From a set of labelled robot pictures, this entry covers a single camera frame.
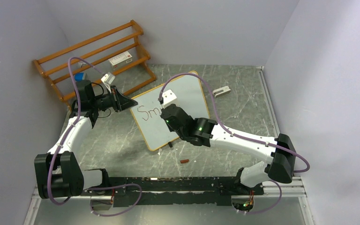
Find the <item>yellow framed whiteboard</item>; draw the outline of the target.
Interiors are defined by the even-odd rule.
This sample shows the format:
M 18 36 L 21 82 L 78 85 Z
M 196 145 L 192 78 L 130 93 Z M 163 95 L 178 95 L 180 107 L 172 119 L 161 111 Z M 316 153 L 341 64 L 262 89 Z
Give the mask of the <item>yellow framed whiteboard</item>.
M 160 117 L 162 107 L 158 95 L 162 87 L 163 84 L 132 97 L 138 105 L 130 111 L 150 151 L 158 150 L 179 138 L 175 132 L 169 131 Z M 198 78 L 189 75 L 177 77 L 165 87 L 165 91 L 168 90 L 177 97 L 176 104 L 193 118 L 210 117 L 202 84 Z

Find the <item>brown marker cap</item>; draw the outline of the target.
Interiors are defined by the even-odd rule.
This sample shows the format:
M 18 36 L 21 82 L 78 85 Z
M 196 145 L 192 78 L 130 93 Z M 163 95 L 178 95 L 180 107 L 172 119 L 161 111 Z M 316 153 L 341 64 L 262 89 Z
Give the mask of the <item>brown marker cap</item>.
M 189 159 L 184 159 L 184 160 L 180 161 L 181 164 L 188 163 L 188 162 L 189 162 Z

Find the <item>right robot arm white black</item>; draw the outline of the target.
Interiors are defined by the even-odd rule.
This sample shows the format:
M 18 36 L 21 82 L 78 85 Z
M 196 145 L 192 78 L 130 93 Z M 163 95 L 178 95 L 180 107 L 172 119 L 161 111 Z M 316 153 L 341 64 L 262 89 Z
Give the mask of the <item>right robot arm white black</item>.
M 265 181 L 288 184 L 293 180 L 295 149 L 287 135 L 275 138 L 222 128 L 215 120 L 192 118 L 175 104 L 164 108 L 161 118 L 171 132 L 194 146 L 220 147 L 259 159 L 258 164 L 242 168 L 237 175 L 234 188 L 239 194 Z

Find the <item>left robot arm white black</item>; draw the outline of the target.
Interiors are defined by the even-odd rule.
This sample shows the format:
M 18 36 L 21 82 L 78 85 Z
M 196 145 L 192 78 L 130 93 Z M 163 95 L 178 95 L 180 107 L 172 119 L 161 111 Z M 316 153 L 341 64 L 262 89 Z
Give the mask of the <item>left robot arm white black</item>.
M 75 84 L 81 108 L 72 104 L 68 125 L 57 143 L 34 160 L 38 193 L 42 199 L 79 196 L 89 188 L 99 195 L 107 194 L 111 182 L 106 169 L 81 170 L 75 152 L 93 129 L 100 111 L 121 112 L 138 105 L 114 85 L 108 93 L 96 96 L 91 81 L 82 80 Z

